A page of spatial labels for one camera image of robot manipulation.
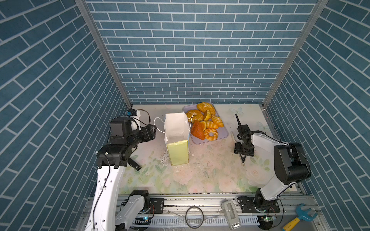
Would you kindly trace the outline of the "metal kitchen tongs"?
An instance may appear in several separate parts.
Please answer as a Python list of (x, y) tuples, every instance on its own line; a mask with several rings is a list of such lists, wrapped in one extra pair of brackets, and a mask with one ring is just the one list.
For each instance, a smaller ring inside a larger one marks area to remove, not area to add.
[(240, 133), (243, 131), (243, 128), (242, 128), (242, 124), (239, 120), (238, 114), (235, 113), (235, 116), (236, 116), (236, 120), (237, 120), (237, 124), (238, 124), (238, 128), (237, 128), (238, 134), (235, 136), (233, 133), (231, 133), (233, 141), (235, 142), (234, 154), (239, 156), (239, 158), (241, 160), (240, 161), (241, 165), (245, 166), (245, 160), (246, 160), (246, 157), (247, 157), (247, 155), (245, 154), (244, 147), (243, 147), (245, 142), (244, 142), (244, 140), (242, 140), (240, 138)]

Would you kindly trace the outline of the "white paper gift bag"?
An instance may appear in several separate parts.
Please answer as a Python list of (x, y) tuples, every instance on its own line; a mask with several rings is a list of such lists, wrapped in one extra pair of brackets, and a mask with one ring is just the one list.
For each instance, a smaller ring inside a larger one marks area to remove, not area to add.
[(164, 142), (169, 154), (172, 166), (189, 163), (189, 138), (190, 125), (185, 113), (169, 113), (165, 115), (165, 120), (156, 117), (153, 124), (160, 120), (164, 124)]

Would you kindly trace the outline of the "braided croissant bread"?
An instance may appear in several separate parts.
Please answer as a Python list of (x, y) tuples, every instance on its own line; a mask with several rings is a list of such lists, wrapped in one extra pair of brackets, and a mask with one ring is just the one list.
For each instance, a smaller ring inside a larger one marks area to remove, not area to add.
[(218, 127), (220, 128), (223, 128), (224, 127), (224, 123), (222, 121), (222, 119), (219, 117), (219, 116), (216, 116), (216, 115), (213, 115), (211, 117), (211, 120), (214, 124), (216, 124)]

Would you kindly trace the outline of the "twisted ring doughnut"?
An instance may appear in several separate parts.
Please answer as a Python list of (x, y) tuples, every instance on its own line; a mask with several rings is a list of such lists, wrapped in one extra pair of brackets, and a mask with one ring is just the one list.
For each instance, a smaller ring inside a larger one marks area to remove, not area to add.
[(214, 140), (218, 139), (218, 132), (217, 132), (216, 129), (207, 128), (204, 131), (204, 137), (205, 137), (205, 139), (207, 139), (209, 141), (214, 141)]

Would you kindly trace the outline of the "striped long bread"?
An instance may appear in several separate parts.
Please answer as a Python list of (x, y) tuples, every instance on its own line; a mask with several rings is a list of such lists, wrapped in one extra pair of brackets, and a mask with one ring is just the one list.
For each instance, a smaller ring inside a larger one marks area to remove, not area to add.
[(219, 128), (212, 121), (201, 121), (200, 125), (202, 126), (203, 131), (205, 131), (208, 128), (211, 128), (211, 129), (218, 129)]

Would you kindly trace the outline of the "small yellow horn bread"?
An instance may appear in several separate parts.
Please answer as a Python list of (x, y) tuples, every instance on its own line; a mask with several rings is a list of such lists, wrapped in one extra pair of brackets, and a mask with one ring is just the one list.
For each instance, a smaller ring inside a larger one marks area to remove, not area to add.
[(210, 112), (210, 110), (206, 110), (205, 113), (204, 113), (204, 121), (209, 121), (212, 117), (212, 114)]

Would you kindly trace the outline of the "red-orange triangular bread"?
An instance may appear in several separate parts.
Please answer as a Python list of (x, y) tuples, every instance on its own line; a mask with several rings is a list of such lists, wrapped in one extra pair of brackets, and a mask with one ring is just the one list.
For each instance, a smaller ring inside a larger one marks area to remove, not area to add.
[(200, 140), (205, 140), (205, 135), (203, 132), (203, 126), (200, 124), (199, 121), (195, 120), (192, 127), (191, 127), (191, 132), (190, 132), (194, 137), (200, 139)]

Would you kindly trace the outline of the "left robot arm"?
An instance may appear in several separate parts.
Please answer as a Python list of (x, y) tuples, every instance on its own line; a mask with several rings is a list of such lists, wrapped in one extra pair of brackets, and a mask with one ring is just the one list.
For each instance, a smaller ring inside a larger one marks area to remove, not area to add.
[(110, 121), (110, 138), (96, 153), (97, 185), (92, 209), (87, 219), (87, 231), (127, 231), (141, 212), (150, 209), (147, 190), (134, 190), (123, 209), (116, 213), (122, 176), (128, 166), (140, 170), (131, 159), (133, 150), (140, 143), (156, 137), (157, 127), (148, 124), (141, 127), (140, 120), (132, 116), (120, 116)]

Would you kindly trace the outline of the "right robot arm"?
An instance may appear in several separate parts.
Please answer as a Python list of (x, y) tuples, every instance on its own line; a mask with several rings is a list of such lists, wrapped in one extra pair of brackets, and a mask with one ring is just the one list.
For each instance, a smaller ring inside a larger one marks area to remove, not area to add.
[(252, 131), (248, 125), (238, 125), (234, 153), (245, 164), (247, 157), (255, 157), (256, 149), (261, 148), (274, 158), (274, 175), (262, 188), (257, 189), (254, 197), (241, 196), (237, 201), (244, 213), (265, 213), (278, 207), (278, 198), (289, 187), (311, 176), (311, 167), (301, 144), (286, 143), (268, 136), (262, 131)]

